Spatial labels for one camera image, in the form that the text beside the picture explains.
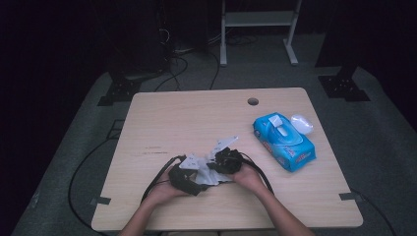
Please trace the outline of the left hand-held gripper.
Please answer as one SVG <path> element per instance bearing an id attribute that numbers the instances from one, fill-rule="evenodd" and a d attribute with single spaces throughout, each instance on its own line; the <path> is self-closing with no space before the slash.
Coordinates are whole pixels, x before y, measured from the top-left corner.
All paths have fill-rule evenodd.
<path id="1" fill-rule="evenodd" d="M 200 192 L 206 191 L 208 187 L 194 182 L 194 179 L 197 177 L 198 169 L 194 167 L 181 167 L 181 164 L 186 158 L 186 155 L 177 156 L 177 159 L 179 159 L 180 162 L 173 165 L 168 171 L 169 182 L 175 189 L 192 196 L 197 196 Z"/>

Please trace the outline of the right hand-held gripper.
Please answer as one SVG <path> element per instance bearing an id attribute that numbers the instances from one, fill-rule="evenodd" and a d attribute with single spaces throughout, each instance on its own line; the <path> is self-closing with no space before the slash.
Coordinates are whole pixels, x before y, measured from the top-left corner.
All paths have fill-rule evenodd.
<path id="1" fill-rule="evenodd" d="M 218 140 L 210 153 L 207 166 L 220 174 L 234 174 L 241 169 L 244 158 L 237 149 L 230 146 L 238 140 L 237 136 Z"/>

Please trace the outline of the white wet wipe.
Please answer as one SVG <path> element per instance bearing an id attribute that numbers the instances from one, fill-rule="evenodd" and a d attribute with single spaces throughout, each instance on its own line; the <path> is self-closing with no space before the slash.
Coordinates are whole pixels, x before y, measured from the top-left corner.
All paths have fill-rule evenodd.
<path id="1" fill-rule="evenodd" d="M 198 157 L 197 163 L 199 169 L 195 178 L 195 182 L 199 185 L 217 186 L 220 183 L 231 182 L 231 179 L 225 174 L 217 173 L 208 167 L 209 163 L 214 163 L 214 156 L 212 154 L 206 157 Z"/>

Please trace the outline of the blue wet wipe pack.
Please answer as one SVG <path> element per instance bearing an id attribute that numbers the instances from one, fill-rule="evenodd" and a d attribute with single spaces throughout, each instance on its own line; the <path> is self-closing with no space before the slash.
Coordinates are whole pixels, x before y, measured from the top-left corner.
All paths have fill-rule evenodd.
<path id="1" fill-rule="evenodd" d="M 315 145 L 307 138 L 314 131 L 304 116 L 290 119 L 277 112 L 259 117 L 253 123 L 254 135 L 287 171 L 294 172 L 316 158 Z"/>

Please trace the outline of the person's left hand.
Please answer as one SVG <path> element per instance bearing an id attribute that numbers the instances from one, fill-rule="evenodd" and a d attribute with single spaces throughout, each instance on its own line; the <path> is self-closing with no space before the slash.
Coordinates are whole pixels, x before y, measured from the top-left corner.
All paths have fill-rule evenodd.
<path id="1" fill-rule="evenodd" d="M 141 202 L 142 207 L 156 208 L 168 203 L 177 197 L 187 196 L 187 193 L 174 188 L 169 180 L 169 167 L 156 181 L 156 184 L 151 188 L 148 196 Z"/>

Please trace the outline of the person's right hand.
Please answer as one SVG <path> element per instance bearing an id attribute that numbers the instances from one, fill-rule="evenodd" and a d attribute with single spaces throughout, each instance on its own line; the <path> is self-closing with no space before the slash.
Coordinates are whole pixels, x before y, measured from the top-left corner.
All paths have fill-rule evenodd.
<path id="1" fill-rule="evenodd" d="M 268 191 L 268 188 L 264 184 L 260 174 L 246 163 L 241 166 L 238 172 L 228 174 L 228 177 L 255 195 Z"/>

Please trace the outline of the grey tape piece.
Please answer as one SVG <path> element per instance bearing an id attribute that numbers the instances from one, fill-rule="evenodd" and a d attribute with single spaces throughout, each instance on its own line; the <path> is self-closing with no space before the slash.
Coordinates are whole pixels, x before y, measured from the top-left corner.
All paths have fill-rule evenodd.
<path id="1" fill-rule="evenodd" d="M 89 204 L 92 206 L 97 206 L 97 205 L 109 205 L 111 202 L 110 198 L 105 198 L 105 197 L 97 197 L 97 198 L 92 198 L 89 201 Z"/>
<path id="2" fill-rule="evenodd" d="M 349 201 L 349 200 L 353 200 L 356 202 L 363 201 L 362 197 L 356 193 L 342 193 L 342 194 L 339 194 L 339 197 L 342 201 Z"/>

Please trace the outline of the black stand base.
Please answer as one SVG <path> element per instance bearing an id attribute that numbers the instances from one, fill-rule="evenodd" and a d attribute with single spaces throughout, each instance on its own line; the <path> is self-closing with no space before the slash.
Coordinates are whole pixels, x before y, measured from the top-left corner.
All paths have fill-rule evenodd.
<path id="1" fill-rule="evenodd" d="M 369 96 L 353 80 L 356 64 L 343 65 L 335 75 L 319 76 L 329 98 L 343 98 L 348 102 L 369 101 Z"/>
<path id="2" fill-rule="evenodd" d="M 111 84 L 107 93 L 100 98 L 98 106 L 110 106 L 114 102 L 131 101 L 140 90 L 141 81 L 129 80 L 121 72 L 110 72 L 109 76 Z"/>

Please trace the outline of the dark equipment cabinet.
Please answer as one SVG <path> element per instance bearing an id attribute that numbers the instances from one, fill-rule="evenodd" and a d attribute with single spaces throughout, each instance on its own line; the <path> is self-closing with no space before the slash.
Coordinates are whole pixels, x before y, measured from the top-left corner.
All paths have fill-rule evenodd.
<path id="1" fill-rule="evenodd" d="M 108 0 L 111 41 L 109 64 L 160 72 L 166 67 L 154 0 Z"/>

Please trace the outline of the white metal stand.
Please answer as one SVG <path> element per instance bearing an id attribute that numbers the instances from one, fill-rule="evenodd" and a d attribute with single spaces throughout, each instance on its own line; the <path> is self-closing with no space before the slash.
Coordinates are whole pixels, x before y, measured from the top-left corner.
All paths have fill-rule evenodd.
<path id="1" fill-rule="evenodd" d="M 296 30 L 302 1 L 297 0 L 293 10 L 266 12 L 227 12 L 226 0 L 222 0 L 219 64 L 227 65 L 226 30 L 231 28 L 249 27 L 289 27 L 288 36 L 283 44 L 291 65 L 298 64 L 298 59 L 292 47 L 292 40 Z"/>

